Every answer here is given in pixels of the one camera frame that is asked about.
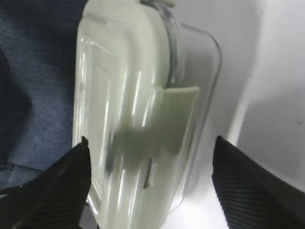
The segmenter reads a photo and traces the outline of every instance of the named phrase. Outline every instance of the transparent plastic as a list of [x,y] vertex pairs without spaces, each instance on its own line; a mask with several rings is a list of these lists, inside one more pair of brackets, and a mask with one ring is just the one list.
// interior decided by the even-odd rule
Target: transparent plastic
[[[164,24],[158,31],[167,34],[166,42],[159,36],[163,41],[162,48],[157,46],[159,57],[169,59],[156,62],[151,78],[145,71],[133,73],[136,67],[128,63],[142,62],[130,61],[130,56],[124,59],[131,52],[128,45],[117,48],[121,33],[130,36],[127,23],[113,20],[114,24],[110,19],[105,23],[107,17],[94,13],[98,7],[93,4],[87,5],[90,16],[82,20],[79,30],[73,144],[81,136],[89,140],[88,201],[103,229],[158,229],[169,211],[179,206],[194,155],[200,153],[197,147],[221,67],[220,48],[209,33],[180,26],[163,3],[147,4],[141,10],[152,18],[158,13]],[[101,36],[112,35],[100,32],[105,25],[120,35],[105,42]],[[112,41],[119,52],[107,49]],[[121,71],[120,60],[131,70]]]

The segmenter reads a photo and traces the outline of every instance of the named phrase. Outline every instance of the jeans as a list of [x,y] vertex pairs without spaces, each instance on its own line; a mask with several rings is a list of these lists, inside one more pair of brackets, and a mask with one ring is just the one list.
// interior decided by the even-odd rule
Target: jeans
[[71,148],[77,28],[86,0],[0,0],[0,188]]

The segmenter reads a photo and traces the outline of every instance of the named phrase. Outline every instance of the clear plastic container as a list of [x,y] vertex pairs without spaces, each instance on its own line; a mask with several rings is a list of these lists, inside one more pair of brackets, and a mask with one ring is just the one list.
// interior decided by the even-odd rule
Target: clear plastic container
[[94,216],[103,229],[158,229],[183,200],[219,46],[136,0],[89,1],[77,45],[73,144],[89,140]]

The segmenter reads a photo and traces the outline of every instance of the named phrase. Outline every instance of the white background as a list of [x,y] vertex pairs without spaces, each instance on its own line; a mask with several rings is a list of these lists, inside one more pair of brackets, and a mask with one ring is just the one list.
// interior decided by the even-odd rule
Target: white background
[[209,31],[224,59],[196,160],[198,185],[163,228],[224,229],[211,181],[218,135],[305,191],[305,1],[178,0],[175,11]]

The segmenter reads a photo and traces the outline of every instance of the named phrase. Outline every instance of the blue denim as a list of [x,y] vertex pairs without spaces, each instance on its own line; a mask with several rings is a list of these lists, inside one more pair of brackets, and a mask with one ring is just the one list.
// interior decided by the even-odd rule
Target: blue denim
[[0,0],[0,188],[71,148],[77,27],[86,0]]

